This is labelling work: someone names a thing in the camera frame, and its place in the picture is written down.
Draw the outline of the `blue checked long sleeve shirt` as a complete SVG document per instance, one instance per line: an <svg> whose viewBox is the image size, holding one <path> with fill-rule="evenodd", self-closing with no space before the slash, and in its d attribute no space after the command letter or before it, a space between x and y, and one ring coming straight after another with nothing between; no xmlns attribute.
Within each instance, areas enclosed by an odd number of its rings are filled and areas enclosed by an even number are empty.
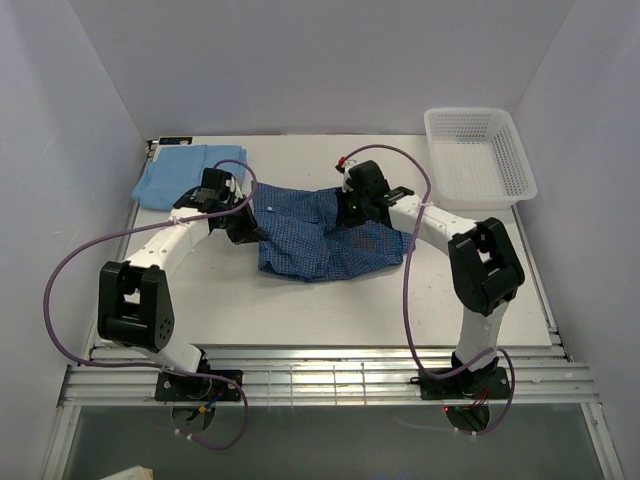
<svg viewBox="0 0 640 480"><path fill-rule="evenodd" d="M258 246L258 270L287 280L351 280L403 263L409 235L368 221L337 224L333 189L305 191L261 183L254 215L268 239Z"/></svg>

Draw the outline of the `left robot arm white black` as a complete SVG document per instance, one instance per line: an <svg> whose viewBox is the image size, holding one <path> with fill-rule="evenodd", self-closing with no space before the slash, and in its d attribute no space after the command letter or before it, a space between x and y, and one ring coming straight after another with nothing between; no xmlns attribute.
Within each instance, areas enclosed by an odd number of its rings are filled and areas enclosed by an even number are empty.
<svg viewBox="0 0 640 480"><path fill-rule="evenodd" d="M223 230L235 245L268 239L258 226L236 177L207 168L201 183L174 203L167 227L122 262L106 263L99 276L99 336L133 348L153 362L181 370L178 388L190 399L205 397L212 376L203 350L174 333L169 279L196 245Z"/></svg>

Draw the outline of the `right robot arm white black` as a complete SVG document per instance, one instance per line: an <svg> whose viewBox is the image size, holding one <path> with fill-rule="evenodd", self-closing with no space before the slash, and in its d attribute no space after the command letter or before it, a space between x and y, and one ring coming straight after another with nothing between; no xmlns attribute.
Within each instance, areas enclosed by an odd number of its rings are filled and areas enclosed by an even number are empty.
<svg viewBox="0 0 640 480"><path fill-rule="evenodd" d="M412 383L422 399L508 397L506 373L498 365L501 323L525 274L504 224L493 217L475 221L449 213L406 187L391 188L378 164L342 158L337 192L339 225L368 221L406 233L449 261L454 292L463 306L462 326L448 369L418 369Z"/></svg>

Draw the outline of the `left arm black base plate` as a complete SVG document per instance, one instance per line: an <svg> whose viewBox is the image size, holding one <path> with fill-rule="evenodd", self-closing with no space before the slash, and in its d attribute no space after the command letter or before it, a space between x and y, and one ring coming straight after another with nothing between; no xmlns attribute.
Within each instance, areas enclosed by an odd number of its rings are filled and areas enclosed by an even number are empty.
<svg viewBox="0 0 640 480"><path fill-rule="evenodd" d="M237 388L225 381L176 375L162 371L158 374L154 400L161 402L234 402L241 399Z"/></svg>

